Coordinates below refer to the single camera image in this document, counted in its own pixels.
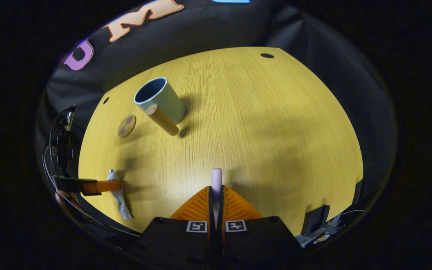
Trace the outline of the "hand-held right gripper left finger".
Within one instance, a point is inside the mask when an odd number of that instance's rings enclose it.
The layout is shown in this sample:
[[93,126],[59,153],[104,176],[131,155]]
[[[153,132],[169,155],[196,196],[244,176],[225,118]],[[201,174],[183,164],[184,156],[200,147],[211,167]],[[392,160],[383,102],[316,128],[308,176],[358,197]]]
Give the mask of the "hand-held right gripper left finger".
[[215,233],[213,201],[212,188],[202,188],[170,217],[155,217],[137,247],[153,263],[205,263]]

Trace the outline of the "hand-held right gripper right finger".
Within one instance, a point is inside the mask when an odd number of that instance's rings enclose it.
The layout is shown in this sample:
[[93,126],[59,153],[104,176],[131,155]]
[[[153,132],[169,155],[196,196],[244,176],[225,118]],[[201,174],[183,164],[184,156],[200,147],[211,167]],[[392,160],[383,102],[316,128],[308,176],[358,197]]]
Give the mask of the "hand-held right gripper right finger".
[[220,191],[218,232],[225,263],[286,263],[302,253],[280,217],[263,217],[227,186]]

